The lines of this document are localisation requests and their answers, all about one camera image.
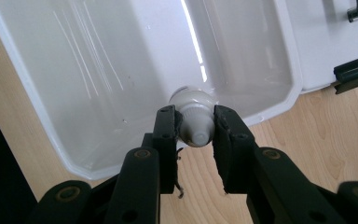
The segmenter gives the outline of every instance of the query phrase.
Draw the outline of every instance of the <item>wooden surface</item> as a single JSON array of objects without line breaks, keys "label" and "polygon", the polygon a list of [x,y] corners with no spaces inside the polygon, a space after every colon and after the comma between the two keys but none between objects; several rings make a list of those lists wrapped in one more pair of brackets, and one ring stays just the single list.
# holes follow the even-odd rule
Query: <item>wooden surface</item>
[{"label": "wooden surface", "polygon": [[[330,190],[358,180],[358,89],[334,92],[301,95],[288,112],[251,128],[258,145],[286,152],[310,181]],[[63,168],[1,42],[0,128],[37,199],[62,181],[81,179]],[[186,194],[161,196],[161,223],[252,222],[245,196],[224,193],[211,147],[187,148],[181,157]]]}]

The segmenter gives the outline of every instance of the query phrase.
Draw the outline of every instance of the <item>white plastic tray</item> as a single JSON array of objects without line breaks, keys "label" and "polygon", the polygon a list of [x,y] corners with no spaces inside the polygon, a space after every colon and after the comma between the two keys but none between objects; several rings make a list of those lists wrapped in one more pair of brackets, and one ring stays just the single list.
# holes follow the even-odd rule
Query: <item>white plastic tray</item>
[{"label": "white plastic tray", "polygon": [[119,172],[183,86],[248,125],[302,87],[284,1],[0,0],[0,37],[66,168]]}]

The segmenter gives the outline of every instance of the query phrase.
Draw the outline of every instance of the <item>white plastic container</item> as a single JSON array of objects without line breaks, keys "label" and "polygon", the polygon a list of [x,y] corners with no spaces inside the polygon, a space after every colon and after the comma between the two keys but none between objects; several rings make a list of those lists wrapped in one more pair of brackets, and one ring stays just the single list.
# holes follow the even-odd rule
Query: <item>white plastic container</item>
[{"label": "white plastic container", "polygon": [[302,93],[336,81],[334,67],[358,59],[358,19],[349,23],[347,11],[357,1],[286,0],[296,39]]},{"label": "white plastic container", "polygon": [[66,168],[119,172],[178,88],[248,124],[302,87],[284,1],[0,0],[0,37]]}]

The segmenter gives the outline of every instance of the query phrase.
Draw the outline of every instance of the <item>screw hole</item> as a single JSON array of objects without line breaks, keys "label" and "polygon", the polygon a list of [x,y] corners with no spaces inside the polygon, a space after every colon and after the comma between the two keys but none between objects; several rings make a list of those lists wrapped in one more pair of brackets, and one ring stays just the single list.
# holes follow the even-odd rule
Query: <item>screw hole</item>
[{"label": "screw hole", "polygon": [[121,216],[121,219],[127,223],[135,221],[136,218],[138,218],[138,213],[135,210],[126,211],[123,216]]},{"label": "screw hole", "polygon": [[150,156],[150,152],[148,150],[141,149],[136,151],[134,156],[137,158],[147,158]]},{"label": "screw hole", "polygon": [[68,203],[77,198],[80,194],[80,188],[78,186],[68,186],[60,189],[55,198],[60,203]]},{"label": "screw hole", "polygon": [[325,222],[327,220],[326,216],[318,211],[310,211],[309,212],[310,218],[317,222]]},{"label": "screw hole", "polygon": [[277,160],[281,157],[281,155],[277,151],[271,149],[264,150],[263,155],[272,160]]}]

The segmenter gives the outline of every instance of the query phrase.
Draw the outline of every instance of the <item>bolt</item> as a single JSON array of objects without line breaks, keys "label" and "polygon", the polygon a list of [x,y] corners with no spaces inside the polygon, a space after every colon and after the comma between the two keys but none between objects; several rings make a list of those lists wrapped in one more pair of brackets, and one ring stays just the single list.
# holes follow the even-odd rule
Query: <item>bolt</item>
[{"label": "bolt", "polygon": [[279,154],[277,151],[271,150],[271,149],[264,150],[263,155],[272,159],[272,160],[277,160],[281,157],[281,154]]},{"label": "bolt", "polygon": [[141,149],[141,150],[138,150],[134,153],[134,156],[137,157],[137,158],[147,158],[150,156],[150,152],[148,150],[145,150],[145,149]]}]

